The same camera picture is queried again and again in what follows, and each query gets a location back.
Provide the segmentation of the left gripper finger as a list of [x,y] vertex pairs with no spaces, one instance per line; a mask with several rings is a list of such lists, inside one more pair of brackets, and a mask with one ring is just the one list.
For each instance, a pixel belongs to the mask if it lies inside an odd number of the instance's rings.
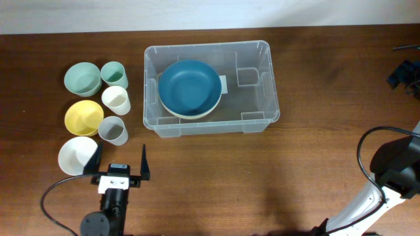
[[102,141],[98,143],[96,151],[83,168],[83,174],[97,174],[99,172],[103,145]]
[[150,169],[149,169],[147,158],[146,158],[146,145],[145,144],[143,144],[142,146],[140,176],[141,176],[142,181],[150,180]]

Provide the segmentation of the cream plate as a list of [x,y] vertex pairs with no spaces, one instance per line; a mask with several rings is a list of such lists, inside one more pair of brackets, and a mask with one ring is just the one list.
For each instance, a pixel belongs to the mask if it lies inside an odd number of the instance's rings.
[[200,118],[202,118],[202,117],[205,117],[206,115],[209,115],[218,105],[219,105],[219,103],[220,103],[220,100],[221,100],[221,98],[219,98],[219,100],[217,101],[217,103],[211,108],[211,109],[209,109],[209,110],[207,110],[207,111],[205,111],[205,112],[203,112],[203,113],[201,113],[201,114],[198,114],[198,115],[181,115],[181,114],[178,114],[178,113],[175,113],[174,111],[171,111],[169,108],[167,108],[164,104],[163,104],[163,102],[161,101],[161,104],[162,104],[162,106],[170,113],[170,114],[172,114],[172,115],[174,115],[175,117],[179,117],[179,118],[181,118],[181,119],[187,119],[187,120],[194,120],[194,119],[200,119]]

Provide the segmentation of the blue plate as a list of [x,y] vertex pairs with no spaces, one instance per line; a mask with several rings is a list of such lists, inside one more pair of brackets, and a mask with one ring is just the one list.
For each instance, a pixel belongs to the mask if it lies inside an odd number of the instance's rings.
[[193,117],[214,109],[222,97],[222,82],[213,67],[199,60],[182,60],[162,73],[158,92],[164,108]]

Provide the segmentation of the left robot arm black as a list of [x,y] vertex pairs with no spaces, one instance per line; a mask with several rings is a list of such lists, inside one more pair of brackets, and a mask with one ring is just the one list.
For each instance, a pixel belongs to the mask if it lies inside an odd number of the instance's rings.
[[99,143],[92,157],[83,167],[83,174],[92,176],[91,184],[101,194],[100,210],[87,214],[81,221],[82,236],[122,236],[124,234],[129,190],[139,188],[142,181],[150,180],[146,146],[142,147],[140,174],[132,175],[125,164],[110,164],[106,172],[99,171],[103,143]]

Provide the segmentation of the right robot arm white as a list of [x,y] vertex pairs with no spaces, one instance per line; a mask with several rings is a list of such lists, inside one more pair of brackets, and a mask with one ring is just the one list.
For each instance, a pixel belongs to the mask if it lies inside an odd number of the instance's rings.
[[[367,170],[362,164],[362,144],[371,133],[382,130],[404,137],[383,144]],[[314,227],[311,235],[367,235],[384,213],[419,194],[419,126],[413,131],[387,126],[367,130],[358,142],[356,159],[366,185],[338,215]]]

